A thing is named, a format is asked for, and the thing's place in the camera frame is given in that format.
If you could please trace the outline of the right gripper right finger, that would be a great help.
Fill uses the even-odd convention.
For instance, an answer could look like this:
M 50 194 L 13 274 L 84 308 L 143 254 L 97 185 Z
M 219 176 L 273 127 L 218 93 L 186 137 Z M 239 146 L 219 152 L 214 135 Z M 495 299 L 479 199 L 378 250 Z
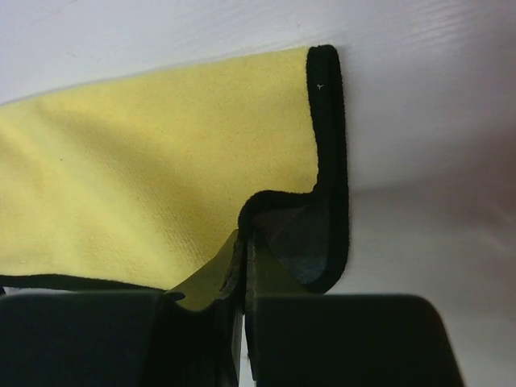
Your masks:
M 307 292 L 248 242 L 245 330 L 258 386 L 461 386 L 438 311 L 409 294 Z

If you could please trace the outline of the yellow black-edged towel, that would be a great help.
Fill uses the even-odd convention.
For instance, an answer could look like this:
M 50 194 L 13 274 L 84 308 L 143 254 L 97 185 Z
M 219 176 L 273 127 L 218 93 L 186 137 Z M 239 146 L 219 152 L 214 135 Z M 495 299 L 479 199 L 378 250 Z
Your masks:
M 157 290 L 203 310 L 246 260 L 323 294 L 349 249 L 331 45 L 80 85 L 1 107 L 1 284 Z

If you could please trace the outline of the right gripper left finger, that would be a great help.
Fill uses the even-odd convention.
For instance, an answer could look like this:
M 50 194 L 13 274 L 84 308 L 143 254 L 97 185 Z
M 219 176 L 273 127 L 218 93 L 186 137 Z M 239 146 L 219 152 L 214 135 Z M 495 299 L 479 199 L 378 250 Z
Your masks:
M 4 386 L 236 386 L 243 247 L 231 234 L 175 288 L 1 298 Z

